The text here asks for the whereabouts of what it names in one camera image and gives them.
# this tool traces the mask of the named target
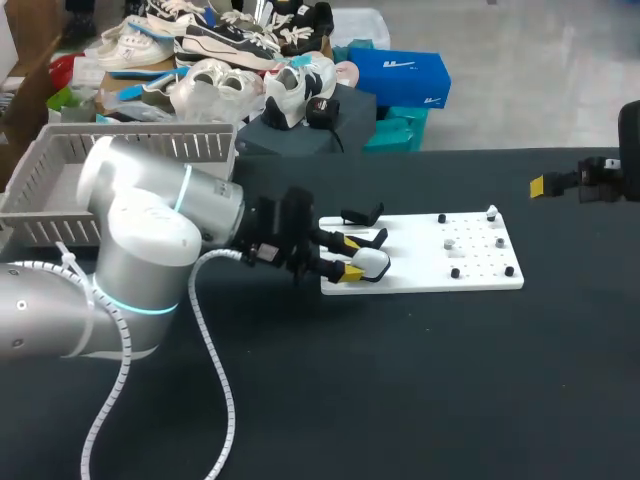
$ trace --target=black table surface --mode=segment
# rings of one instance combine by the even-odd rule
[[[249,196],[312,189],[319,216],[505,216],[522,290],[324,297],[282,271],[209,264],[207,322],[235,394],[219,478],[630,479],[640,471],[640,205],[528,198],[529,181],[610,150],[240,160]],[[116,363],[0,367],[0,478],[79,478]],[[226,428],[185,302],[133,364],[96,444],[93,478],[202,479]]]

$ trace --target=concrete floor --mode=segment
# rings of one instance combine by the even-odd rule
[[[330,2],[378,9],[394,49],[442,54],[453,86],[447,107],[429,117],[426,150],[617,146],[618,112],[640,99],[640,5]]]

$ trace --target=clear plastic bin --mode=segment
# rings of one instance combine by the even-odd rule
[[[334,8],[331,46],[347,47],[353,40],[373,40],[375,48],[389,50],[391,36],[382,14],[373,8]]]

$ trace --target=white pegboard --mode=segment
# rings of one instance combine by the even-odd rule
[[[391,268],[378,283],[332,284],[321,280],[325,295],[364,295],[383,293],[464,292],[473,290],[517,290],[524,277],[518,264],[502,215],[487,220],[486,212],[446,213],[446,222],[438,223],[438,214],[382,216],[372,228],[343,225],[340,217],[320,219],[320,228],[373,240],[386,228],[389,238],[381,248],[391,258]],[[504,239],[504,247],[496,241]],[[456,243],[445,250],[445,240]],[[320,248],[326,260],[350,259]],[[505,274],[513,267],[513,276]],[[452,278],[457,268],[459,278]]]

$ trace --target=blue shoebox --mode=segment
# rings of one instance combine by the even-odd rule
[[[380,107],[444,108],[451,77],[439,53],[352,48],[360,69],[358,89],[373,93]]]

